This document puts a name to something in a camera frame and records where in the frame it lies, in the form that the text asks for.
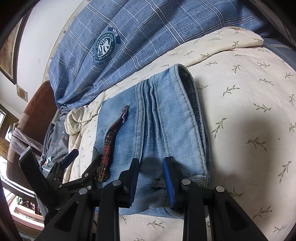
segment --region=cream bedsheet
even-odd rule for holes
[[[262,44],[260,36],[241,28],[217,30],[176,47],[90,105],[73,109],[65,126],[69,150],[79,149],[79,156],[64,181],[81,177],[91,162],[102,101],[181,63],[196,82],[207,124],[210,187],[223,185],[268,240],[284,240],[296,221],[296,73]],[[182,230],[179,219],[120,217],[123,241],[182,240]]]

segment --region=blue gripper pad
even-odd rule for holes
[[[166,188],[167,188],[167,192],[168,192],[168,198],[170,201],[170,205],[171,205],[171,207],[174,207],[176,204],[176,200],[175,200],[175,188],[174,188],[174,184],[172,182],[172,178],[170,175],[172,168],[173,168],[173,166],[170,161],[170,158],[165,157],[163,159],[163,174],[165,177],[165,184],[166,184]]]
[[[132,180],[131,180],[131,185],[130,185],[130,199],[129,199],[129,204],[130,206],[132,205],[132,203],[135,200],[135,194],[136,194],[136,188],[137,188],[137,183],[138,183],[138,177],[139,177],[139,171],[140,171],[140,164],[138,159],[134,158],[132,160],[132,164],[131,164],[131,169],[134,169],[133,176],[132,176]]]

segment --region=wall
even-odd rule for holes
[[[83,0],[41,0],[25,26],[17,64],[17,84],[28,92],[28,101],[42,83],[50,52],[63,26]],[[19,118],[27,102],[16,86],[0,73],[0,103]]]

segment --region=screw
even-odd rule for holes
[[[112,182],[113,186],[119,186],[121,184],[120,180],[115,180]]]
[[[222,193],[225,191],[225,188],[222,186],[218,186],[218,187],[216,187],[216,191]]]
[[[79,190],[79,194],[83,195],[85,193],[87,193],[87,189],[86,188],[82,188],[82,189]]]
[[[189,185],[191,182],[190,182],[189,179],[183,179],[183,180],[182,180],[182,183],[183,183],[184,185]]]

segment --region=bed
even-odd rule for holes
[[[265,17],[238,0],[84,3],[46,69],[57,106],[71,109],[64,154],[79,150],[64,182],[81,177],[91,163],[102,102],[180,63],[192,74],[203,108],[209,187],[224,186],[268,240],[284,240],[296,221],[295,41],[276,15],[251,2]],[[276,30],[289,43],[275,40]],[[120,40],[100,61],[95,45],[110,32]],[[181,240],[182,229],[181,219],[120,215],[122,240]]]
[[[224,186],[268,240],[284,240],[296,221],[296,72],[262,45],[259,35],[242,28],[216,30],[167,52],[89,105],[72,109],[65,126],[73,138],[69,150],[78,148],[79,156],[64,181],[81,177],[91,162],[102,102],[181,63],[195,80],[207,124],[210,187]],[[120,216],[122,240],[181,240],[182,230],[181,219]]]

